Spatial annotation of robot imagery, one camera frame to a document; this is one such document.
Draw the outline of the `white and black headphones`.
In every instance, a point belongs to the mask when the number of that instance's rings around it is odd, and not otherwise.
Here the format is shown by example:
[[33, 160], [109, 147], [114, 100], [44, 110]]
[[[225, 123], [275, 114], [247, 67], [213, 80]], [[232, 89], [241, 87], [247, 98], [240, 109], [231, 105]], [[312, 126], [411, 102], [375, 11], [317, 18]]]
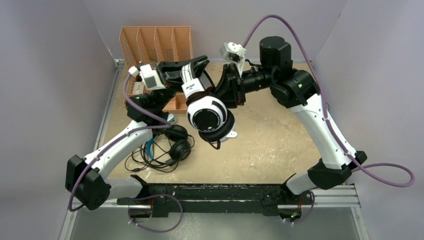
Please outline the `white and black headphones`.
[[194, 64], [184, 65], [180, 76], [188, 122], [198, 131], [201, 139], [219, 150], [223, 142], [238, 135], [234, 115], [221, 100], [207, 92], [200, 78], [195, 75]]

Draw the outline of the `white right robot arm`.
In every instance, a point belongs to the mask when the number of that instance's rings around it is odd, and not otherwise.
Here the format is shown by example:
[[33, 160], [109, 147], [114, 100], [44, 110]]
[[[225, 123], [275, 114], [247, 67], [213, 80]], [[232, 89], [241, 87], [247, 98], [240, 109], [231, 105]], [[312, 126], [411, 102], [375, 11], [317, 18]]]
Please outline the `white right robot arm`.
[[244, 70], [246, 49], [241, 44], [225, 42], [220, 54], [227, 64], [214, 94], [227, 109], [242, 106], [247, 93], [268, 88], [300, 120], [318, 149], [318, 163], [282, 184], [284, 202], [292, 204], [305, 191], [328, 190], [344, 183], [367, 160], [366, 153], [349, 144], [337, 127], [312, 74], [293, 67], [292, 47], [282, 37], [267, 36], [260, 41], [260, 63], [252, 64], [250, 70]]

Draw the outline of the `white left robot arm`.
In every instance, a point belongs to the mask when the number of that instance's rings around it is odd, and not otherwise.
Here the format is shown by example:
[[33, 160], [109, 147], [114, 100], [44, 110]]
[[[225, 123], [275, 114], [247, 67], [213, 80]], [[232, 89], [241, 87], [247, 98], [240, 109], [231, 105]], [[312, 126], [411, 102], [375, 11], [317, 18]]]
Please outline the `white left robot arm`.
[[82, 207], [99, 208], [110, 199], [130, 198], [138, 205], [146, 203], [149, 191], [135, 176], [111, 179], [112, 170], [132, 151], [147, 143], [156, 130], [171, 127], [169, 114], [164, 107], [182, 92], [181, 69], [192, 66], [196, 77], [206, 77], [209, 59], [201, 55], [183, 61], [161, 61], [155, 65], [139, 63], [128, 70], [125, 84], [130, 78], [142, 80], [150, 93], [136, 96], [124, 95], [130, 123], [110, 141], [84, 157], [72, 156], [66, 166], [65, 188], [70, 192], [68, 210], [75, 212]]

